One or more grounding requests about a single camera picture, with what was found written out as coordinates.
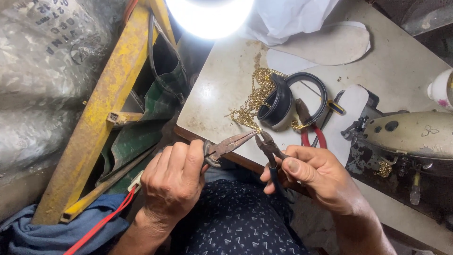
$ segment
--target bright light bulb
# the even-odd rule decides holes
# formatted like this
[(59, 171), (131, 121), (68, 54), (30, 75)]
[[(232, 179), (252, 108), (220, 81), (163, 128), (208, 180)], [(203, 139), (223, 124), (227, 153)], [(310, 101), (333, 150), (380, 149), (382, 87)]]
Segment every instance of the bright light bulb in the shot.
[(253, 0), (230, 0), (213, 5), (196, 5), (188, 0), (167, 0), (175, 20), (188, 32), (205, 39), (232, 34), (244, 23)]

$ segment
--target white plastic bag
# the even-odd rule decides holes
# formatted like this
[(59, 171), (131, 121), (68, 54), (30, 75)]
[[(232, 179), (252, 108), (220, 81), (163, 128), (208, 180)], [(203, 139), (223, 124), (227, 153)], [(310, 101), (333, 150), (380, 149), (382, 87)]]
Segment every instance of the white plastic bag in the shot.
[(269, 46), (284, 43), (291, 35), (321, 29), (338, 0), (255, 0), (239, 35)]

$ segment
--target table surface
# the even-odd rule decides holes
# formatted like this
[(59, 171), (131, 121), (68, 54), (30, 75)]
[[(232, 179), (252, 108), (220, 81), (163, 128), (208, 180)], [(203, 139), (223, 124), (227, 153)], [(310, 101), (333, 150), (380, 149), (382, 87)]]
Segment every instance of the table surface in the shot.
[[(340, 1), (324, 23), (345, 20), (365, 24), (371, 35), (371, 50), (354, 63), (305, 70), (323, 80), (330, 98), (351, 84), (360, 84), (380, 98), (377, 109), (382, 112), (443, 111), (428, 98), (426, 90), (437, 75), (449, 68), (445, 62), (362, 0)], [(254, 70), (267, 67), (267, 50), (261, 42), (236, 35), (218, 40), (181, 111), (177, 126), (214, 143), (249, 130), (234, 123), (229, 114), (250, 94)], [(248, 159), (254, 166), (266, 162), (262, 153)], [(453, 253), (450, 243), (453, 234), (444, 226), (355, 181), (382, 223), (442, 252)]]

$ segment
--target wire cutters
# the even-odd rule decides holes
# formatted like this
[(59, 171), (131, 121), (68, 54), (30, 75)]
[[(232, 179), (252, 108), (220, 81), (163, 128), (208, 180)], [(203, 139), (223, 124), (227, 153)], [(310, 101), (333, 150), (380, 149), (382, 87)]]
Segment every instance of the wire cutters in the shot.
[(223, 155), (230, 153), (237, 148), (239, 148), (242, 144), (250, 140), (256, 134), (256, 130), (252, 130), (249, 132), (245, 132), (239, 135), (235, 135), (229, 137), (219, 144), (212, 144), (209, 140), (204, 142), (203, 152), (204, 152), (204, 161), (205, 165), (203, 165), (201, 173), (204, 173), (210, 166), (219, 168), (220, 162), (219, 158)]
[[(307, 118), (310, 117), (308, 112), (308, 108), (302, 99), (296, 99), (296, 112), (299, 115), (299, 120), (304, 123)], [(310, 127), (314, 130), (316, 135), (318, 136), (319, 146), (323, 149), (327, 149), (327, 142), (326, 138), (324, 137), (323, 132), (321, 131), (315, 123), (311, 124)], [(300, 143), (306, 147), (311, 147), (310, 141), (308, 140), (308, 130), (307, 127), (300, 130)]]
[(278, 176), (278, 169), (277, 169), (277, 161), (275, 161), (274, 155), (281, 160), (286, 159), (289, 157), (285, 155), (275, 144), (274, 140), (270, 136), (270, 134), (266, 131), (260, 132), (261, 136), (263, 137), (264, 141), (260, 139), (260, 137), (256, 134), (255, 140), (258, 148), (264, 152), (264, 155), (269, 159), (269, 171), (270, 171), (270, 178), (275, 186), (275, 192), (280, 196), (286, 198), (289, 203), (294, 204), (295, 198), (294, 196), (287, 192), (281, 185)]

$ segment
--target person's left hand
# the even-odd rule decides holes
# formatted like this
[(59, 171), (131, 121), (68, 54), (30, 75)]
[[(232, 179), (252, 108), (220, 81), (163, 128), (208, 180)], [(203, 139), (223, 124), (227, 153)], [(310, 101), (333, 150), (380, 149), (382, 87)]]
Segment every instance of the person's left hand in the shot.
[(141, 176), (145, 206), (137, 217), (163, 233), (171, 231), (200, 197), (205, 183), (204, 176), (200, 176), (203, 162), (201, 140), (192, 141), (190, 146), (177, 142), (166, 147)]

